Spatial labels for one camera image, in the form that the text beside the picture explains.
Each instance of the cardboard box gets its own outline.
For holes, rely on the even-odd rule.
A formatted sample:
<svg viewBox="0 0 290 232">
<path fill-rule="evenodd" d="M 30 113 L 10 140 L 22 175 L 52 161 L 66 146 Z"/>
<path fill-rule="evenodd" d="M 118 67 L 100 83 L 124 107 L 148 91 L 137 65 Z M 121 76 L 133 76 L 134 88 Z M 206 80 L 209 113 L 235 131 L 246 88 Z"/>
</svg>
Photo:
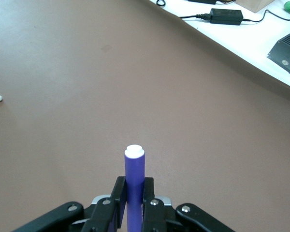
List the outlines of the cardboard box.
<svg viewBox="0 0 290 232">
<path fill-rule="evenodd" d="M 256 13 L 274 0 L 236 0 L 238 5 Z"/>
</svg>

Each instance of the gray electronic device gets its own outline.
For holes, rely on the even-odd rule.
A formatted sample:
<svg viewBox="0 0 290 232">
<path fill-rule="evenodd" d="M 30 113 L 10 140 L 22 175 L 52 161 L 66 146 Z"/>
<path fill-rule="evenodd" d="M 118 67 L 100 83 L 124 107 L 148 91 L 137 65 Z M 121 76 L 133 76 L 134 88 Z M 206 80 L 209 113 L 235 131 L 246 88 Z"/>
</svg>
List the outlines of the gray electronic device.
<svg viewBox="0 0 290 232">
<path fill-rule="evenodd" d="M 276 42 L 268 58 L 290 73 L 290 34 Z"/>
</svg>

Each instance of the white table surface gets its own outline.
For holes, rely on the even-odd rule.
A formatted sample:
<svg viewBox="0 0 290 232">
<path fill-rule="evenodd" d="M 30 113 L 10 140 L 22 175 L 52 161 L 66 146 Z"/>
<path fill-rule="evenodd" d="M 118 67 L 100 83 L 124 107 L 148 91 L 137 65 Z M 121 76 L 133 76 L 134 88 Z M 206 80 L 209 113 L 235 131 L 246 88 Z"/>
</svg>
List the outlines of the white table surface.
<svg viewBox="0 0 290 232">
<path fill-rule="evenodd" d="M 288 0 L 275 0 L 257 13 L 235 2 L 223 4 L 217 1 L 216 5 L 212 5 L 187 0 L 165 1 L 164 10 L 177 16 L 205 14 L 210 13 L 212 8 L 221 8 L 242 10 L 244 18 L 254 21 L 260 20 L 266 9 L 283 18 L 290 18 L 290 14 L 284 10 L 284 4 Z M 279 19 L 270 13 L 266 13 L 265 19 L 260 23 L 242 22 L 239 26 L 211 24 L 196 18 L 184 21 L 258 69 L 290 86 L 290 74 L 267 57 L 275 43 L 290 33 L 290 21 Z"/>
</svg>

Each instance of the purple marker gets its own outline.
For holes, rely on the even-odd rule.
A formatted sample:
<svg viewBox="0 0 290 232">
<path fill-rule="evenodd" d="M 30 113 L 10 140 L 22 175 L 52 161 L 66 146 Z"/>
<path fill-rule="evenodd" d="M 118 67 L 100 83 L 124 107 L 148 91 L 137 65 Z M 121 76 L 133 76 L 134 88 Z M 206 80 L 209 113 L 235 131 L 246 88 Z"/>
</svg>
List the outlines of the purple marker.
<svg viewBox="0 0 290 232">
<path fill-rule="evenodd" d="M 128 232 L 142 231 L 142 204 L 145 180 L 145 152 L 139 145 L 125 151 Z"/>
</svg>

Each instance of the black power adapter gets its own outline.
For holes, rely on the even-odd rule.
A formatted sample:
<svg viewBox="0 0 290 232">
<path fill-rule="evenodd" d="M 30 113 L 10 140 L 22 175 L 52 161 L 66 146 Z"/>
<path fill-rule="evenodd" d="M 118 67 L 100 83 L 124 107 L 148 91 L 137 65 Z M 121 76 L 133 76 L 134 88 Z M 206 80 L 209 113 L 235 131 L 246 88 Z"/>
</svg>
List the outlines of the black power adapter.
<svg viewBox="0 0 290 232">
<path fill-rule="evenodd" d="M 243 15 L 240 10 L 212 9 L 210 23 L 240 25 Z"/>
</svg>

